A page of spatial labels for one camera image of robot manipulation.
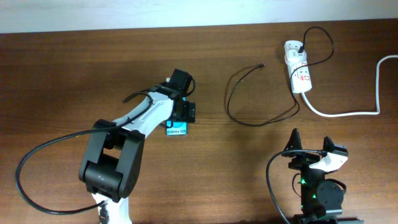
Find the power outlet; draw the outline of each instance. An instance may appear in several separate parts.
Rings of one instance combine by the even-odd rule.
[[[289,40],[285,43],[285,62],[287,64],[287,70],[289,71],[289,77],[291,77],[290,83],[292,85],[293,93],[303,93],[312,89],[310,71],[308,67],[302,67],[307,64],[307,53],[305,50],[300,54],[299,49],[303,45],[300,41]]]

